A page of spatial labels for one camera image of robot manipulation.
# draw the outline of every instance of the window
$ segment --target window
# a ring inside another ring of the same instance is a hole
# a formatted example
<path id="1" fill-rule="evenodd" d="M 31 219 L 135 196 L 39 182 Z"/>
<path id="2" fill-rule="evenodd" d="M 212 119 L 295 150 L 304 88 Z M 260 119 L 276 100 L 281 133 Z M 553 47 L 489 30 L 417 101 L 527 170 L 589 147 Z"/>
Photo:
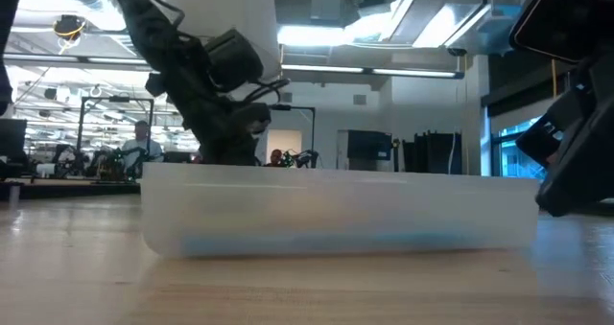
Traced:
<path id="1" fill-rule="evenodd" d="M 516 139 L 535 124 L 539 118 L 528 120 L 514 127 L 499 131 L 499 137 L 493 139 L 493 172 L 496 176 L 527 177 L 544 179 L 546 169 L 526 156 L 518 147 Z"/>

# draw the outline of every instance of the desk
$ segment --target desk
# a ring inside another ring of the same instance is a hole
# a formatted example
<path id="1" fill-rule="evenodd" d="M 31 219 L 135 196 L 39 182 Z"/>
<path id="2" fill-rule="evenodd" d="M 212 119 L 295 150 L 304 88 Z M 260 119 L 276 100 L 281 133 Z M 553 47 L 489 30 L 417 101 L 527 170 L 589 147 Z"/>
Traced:
<path id="1" fill-rule="evenodd" d="M 167 261 L 137 196 L 2 206 L 4 325 L 614 323 L 611 220 L 544 217 L 523 251 Z"/>

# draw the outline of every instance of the plastic container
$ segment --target plastic container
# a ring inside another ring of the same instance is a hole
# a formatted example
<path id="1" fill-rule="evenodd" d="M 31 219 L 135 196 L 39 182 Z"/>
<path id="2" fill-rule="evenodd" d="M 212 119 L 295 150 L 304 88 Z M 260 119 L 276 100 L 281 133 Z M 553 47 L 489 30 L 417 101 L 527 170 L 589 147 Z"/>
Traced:
<path id="1" fill-rule="evenodd" d="M 523 247 L 537 182 L 478 176 L 145 166 L 143 233 L 165 257 Z"/>

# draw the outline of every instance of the wooden table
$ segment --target wooden table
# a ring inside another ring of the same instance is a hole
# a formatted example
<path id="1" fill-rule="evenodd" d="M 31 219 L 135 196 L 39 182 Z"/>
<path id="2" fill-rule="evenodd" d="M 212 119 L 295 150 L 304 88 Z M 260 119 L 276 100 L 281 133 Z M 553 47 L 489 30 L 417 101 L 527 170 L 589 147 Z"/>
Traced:
<path id="1" fill-rule="evenodd" d="M 0 211 L 3 325 L 614 324 L 610 220 L 544 217 L 523 251 L 168 261 L 138 197 L 21 208 Z"/>

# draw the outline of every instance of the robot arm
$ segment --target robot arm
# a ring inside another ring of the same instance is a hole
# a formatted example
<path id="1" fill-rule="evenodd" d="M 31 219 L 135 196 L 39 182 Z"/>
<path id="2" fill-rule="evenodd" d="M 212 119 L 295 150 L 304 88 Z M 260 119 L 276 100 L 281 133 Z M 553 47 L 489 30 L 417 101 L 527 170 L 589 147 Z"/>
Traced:
<path id="1" fill-rule="evenodd" d="M 516 142 L 548 167 L 536 200 L 554 216 L 614 196 L 612 12 L 614 0 L 528 0 L 511 32 L 516 49 L 578 66 L 571 90 Z"/>
<path id="2" fill-rule="evenodd" d="M 253 165 L 252 134 L 264 131 L 271 121 L 268 106 L 253 101 L 288 81 L 261 84 L 258 96 L 247 101 L 219 96 L 246 82 L 259 83 L 262 77 L 262 62 L 243 36 L 232 30 L 202 46 L 198 38 L 177 30 L 181 10 L 154 0 L 179 13 L 171 23 L 152 0 L 117 1 L 134 46 L 159 73 L 150 75 L 146 87 L 154 96 L 168 94 L 185 128 L 201 142 L 203 162 Z"/>

